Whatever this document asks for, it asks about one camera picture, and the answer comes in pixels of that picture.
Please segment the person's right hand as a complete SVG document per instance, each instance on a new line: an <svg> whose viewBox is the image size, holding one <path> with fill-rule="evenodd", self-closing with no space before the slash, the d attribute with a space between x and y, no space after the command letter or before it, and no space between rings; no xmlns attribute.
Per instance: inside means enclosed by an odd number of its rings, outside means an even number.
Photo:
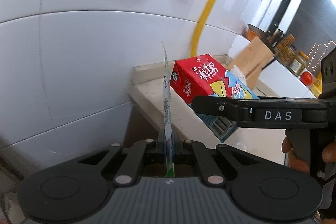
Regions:
<svg viewBox="0 0 336 224"><path fill-rule="evenodd" d="M294 149L291 146L291 143L287 137L282 142L282 151L283 153L288 154L288 166L292 169L299 170L304 173L309 172L309 166L308 164L296 158L296 155L294 153ZM332 163L335 162L336 159L336 143L330 143L327 145L323 151L322 151L322 159L325 163Z"/></svg>

